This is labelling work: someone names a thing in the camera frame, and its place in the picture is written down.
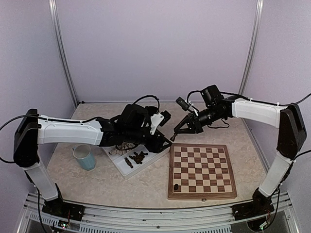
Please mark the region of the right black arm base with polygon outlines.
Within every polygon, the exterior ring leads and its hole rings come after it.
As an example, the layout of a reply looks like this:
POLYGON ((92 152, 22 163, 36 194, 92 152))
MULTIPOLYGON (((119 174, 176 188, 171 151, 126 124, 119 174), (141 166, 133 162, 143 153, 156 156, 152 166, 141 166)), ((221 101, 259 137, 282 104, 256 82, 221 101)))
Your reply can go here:
MULTIPOLYGON (((278 190, 279 186, 272 193, 272 195, 278 190)), ((242 220, 273 212, 275 209, 271 200, 272 195, 266 197, 259 191, 259 188, 257 188, 253 193, 251 201, 242 204, 235 204, 231 207, 234 219, 242 220)))

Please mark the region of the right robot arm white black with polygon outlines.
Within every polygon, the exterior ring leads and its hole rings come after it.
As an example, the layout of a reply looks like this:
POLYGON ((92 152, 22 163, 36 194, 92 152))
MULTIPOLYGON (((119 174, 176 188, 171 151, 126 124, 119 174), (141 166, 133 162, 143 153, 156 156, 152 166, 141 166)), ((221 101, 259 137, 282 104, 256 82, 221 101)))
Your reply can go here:
POLYGON ((248 205, 249 212, 258 216, 268 206, 265 198, 271 196, 286 179, 307 139, 307 129, 299 102, 270 103, 228 92, 209 94, 202 91, 201 96, 206 105, 201 111, 197 111, 188 100, 176 100, 183 110, 189 113, 175 126, 172 141, 179 134, 202 133, 204 127, 228 118, 261 123, 275 131, 275 157, 270 162, 266 177, 257 188, 260 197, 248 205))

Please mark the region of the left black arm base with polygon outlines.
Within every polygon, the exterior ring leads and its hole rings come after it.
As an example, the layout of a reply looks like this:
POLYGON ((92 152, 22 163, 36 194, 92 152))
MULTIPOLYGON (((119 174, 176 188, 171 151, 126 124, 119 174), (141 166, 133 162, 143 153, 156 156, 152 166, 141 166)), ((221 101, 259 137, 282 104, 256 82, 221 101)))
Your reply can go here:
POLYGON ((60 189, 57 184, 58 196, 51 201, 44 201, 42 212, 52 216, 66 218, 67 220, 82 221, 85 207, 83 205, 69 203, 63 200, 60 189))

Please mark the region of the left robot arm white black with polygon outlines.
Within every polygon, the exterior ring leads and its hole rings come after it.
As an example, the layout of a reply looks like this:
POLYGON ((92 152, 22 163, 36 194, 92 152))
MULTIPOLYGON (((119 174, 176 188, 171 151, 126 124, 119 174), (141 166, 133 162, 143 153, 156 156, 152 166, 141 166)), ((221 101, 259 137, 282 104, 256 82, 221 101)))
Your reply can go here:
POLYGON ((28 110, 15 132, 14 162, 38 188, 49 208, 58 216, 68 211, 61 200, 57 185, 49 177, 38 155, 38 145, 49 143, 78 143, 99 147, 120 146, 122 143, 143 145, 148 152, 160 153, 171 142, 158 130, 171 118, 168 111, 153 106, 128 104, 120 115, 111 119, 100 116, 88 120, 48 117, 28 110))

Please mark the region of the wooden chess board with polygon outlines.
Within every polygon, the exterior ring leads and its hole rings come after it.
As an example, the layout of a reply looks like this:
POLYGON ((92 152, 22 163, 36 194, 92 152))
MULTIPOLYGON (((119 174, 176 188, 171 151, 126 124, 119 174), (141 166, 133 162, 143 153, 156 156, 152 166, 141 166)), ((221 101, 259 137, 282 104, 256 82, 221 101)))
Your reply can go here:
POLYGON ((230 200, 237 197, 226 145, 173 143, 170 148, 168 199, 230 200))

